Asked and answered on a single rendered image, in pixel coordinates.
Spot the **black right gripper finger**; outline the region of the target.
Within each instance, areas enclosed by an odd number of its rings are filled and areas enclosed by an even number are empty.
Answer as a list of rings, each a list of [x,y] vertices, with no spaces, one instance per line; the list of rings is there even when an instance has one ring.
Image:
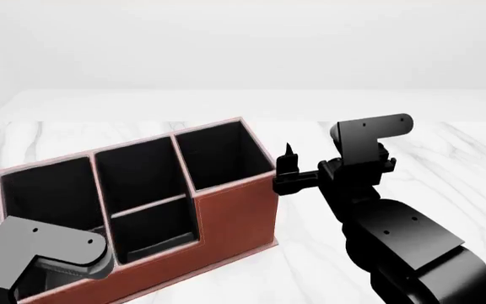
[[[285,154],[276,160],[276,172],[278,176],[291,176],[299,174],[299,156],[294,153],[289,143],[286,143]]]
[[[276,194],[295,194],[302,189],[318,186],[318,176],[294,176],[273,178],[273,191]]]

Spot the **brown leather compartment caddy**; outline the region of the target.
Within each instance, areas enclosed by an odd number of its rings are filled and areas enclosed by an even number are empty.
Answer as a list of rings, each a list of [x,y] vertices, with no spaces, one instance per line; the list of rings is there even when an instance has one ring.
[[[114,268],[38,263],[19,304],[122,304],[276,244],[271,156],[242,118],[0,170],[0,217],[105,236]]]

